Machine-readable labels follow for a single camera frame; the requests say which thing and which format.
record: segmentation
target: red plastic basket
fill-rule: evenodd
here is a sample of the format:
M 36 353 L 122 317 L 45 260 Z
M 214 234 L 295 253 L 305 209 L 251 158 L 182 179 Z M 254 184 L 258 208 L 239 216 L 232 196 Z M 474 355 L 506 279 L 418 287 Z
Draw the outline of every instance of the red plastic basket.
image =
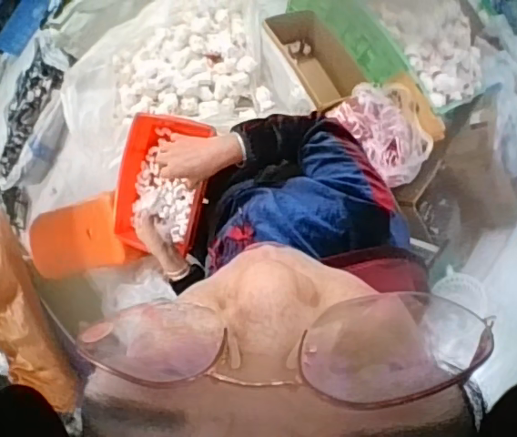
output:
M 125 146 L 125 153 L 119 171 L 119 181 L 117 182 L 115 234 L 128 246 L 145 252 L 147 252 L 145 245 L 137 237 L 131 225 L 133 204 L 137 200 L 135 184 L 137 182 L 137 175 L 141 172 L 141 162 L 146 158 L 149 149 L 157 146 L 159 136 L 156 134 L 156 129 L 163 127 L 174 133 L 189 137 L 208 138 L 216 135 L 216 131 L 212 126 L 184 118 L 153 116 L 151 114 L 137 114 L 135 116 Z M 177 249 L 183 256 L 186 256 L 194 245 L 202 201 L 206 194 L 206 185 L 207 183 L 204 181 L 196 189 L 188 222 L 188 231 L 184 237 L 184 242 L 177 244 Z

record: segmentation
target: brown cardboard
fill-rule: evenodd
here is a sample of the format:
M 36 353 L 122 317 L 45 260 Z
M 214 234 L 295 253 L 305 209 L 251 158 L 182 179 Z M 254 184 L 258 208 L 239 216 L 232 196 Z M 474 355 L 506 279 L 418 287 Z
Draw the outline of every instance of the brown cardboard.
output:
M 332 109 L 351 96 L 356 85 L 367 82 L 350 53 L 312 11 L 272 16 L 265 20 L 264 27 L 295 70 L 317 110 Z M 296 62 L 286 45 L 298 40 L 307 40 L 311 44 L 313 56 Z M 432 113 L 431 105 L 412 78 L 401 73 L 389 82 L 410 90 L 422 128 L 435 141 L 443 139 L 445 128 L 442 120 Z
M 481 98 L 445 158 L 471 214 L 494 228 L 517 223 L 517 187 L 494 150 L 496 122 L 492 98 Z
M 357 84 L 365 82 L 350 54 L 312 11 L 272 16 L 265 20 L 264 27 L 318 109 L 349 97 Z M 298 40 L 309 42 L 312 56 L 296 63 L 285 45 Z

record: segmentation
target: pink eyeglass lens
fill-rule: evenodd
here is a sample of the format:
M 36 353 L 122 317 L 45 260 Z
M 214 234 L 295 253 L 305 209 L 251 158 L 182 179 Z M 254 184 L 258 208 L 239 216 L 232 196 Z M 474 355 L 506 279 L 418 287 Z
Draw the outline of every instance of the pink eyeglass lens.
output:
M 97 367 L 145 384 L 184 381 L 215 363 L 225 328 L 207 308 L 155 302 L 121 311 L 79 336 L 81 353 Z
M 463 382 L 492 353 L 491 327 L 474 313 L 424 293 L 342 302 L 308 330 L 303 379 L 362 409 L 402 404 Z

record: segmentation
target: bracelet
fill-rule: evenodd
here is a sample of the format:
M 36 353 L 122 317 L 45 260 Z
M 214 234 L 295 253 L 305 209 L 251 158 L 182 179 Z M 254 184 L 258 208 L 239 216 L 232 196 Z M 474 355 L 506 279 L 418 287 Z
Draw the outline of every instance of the bracelet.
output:
M 232 134 L 237 138 L 238 146 L 240 147 L 240 152 L 242 152 L 242 162 L 237 164 L 238 168 L 243 168 L 245 162 L 247 162 L 247 148 L 244 145 L 244 141 L 239 133 L 232 132 Z
M 164 276 L 169 280 L 170 282 L 178 282 L 179 280 L 184 279 L 187 275 L 189 275 L 189 271 L 192 266 L 186 263 L 183 269 L 177 270 L 177 271 L 170 271 L 166 272 Z

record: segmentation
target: hand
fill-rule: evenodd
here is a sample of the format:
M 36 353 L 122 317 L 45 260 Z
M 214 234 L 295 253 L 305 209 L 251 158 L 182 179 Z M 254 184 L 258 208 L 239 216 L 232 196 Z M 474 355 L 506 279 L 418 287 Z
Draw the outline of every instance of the hand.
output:
M 181 271 L 188 265 L 171 239 L 170 224 L 162 223 L 148 211 L 141 211 L 135 221 L 137 236 L 156 257 L 165 273 Z
M 166 246 L 173 246 L 170 226 L 161 223 L 161 220 L 149 211 L 138 213 L 134 225 L 137 236 L 154 255 L 164 250 Z
M 210 138 L 173 134 L 171 139 L 172 142 L 160 146 L 157 162 L 162 168 L 159 175 L 185 178 L 189 188 L 243 159 L 238 140 L 232 134 Z

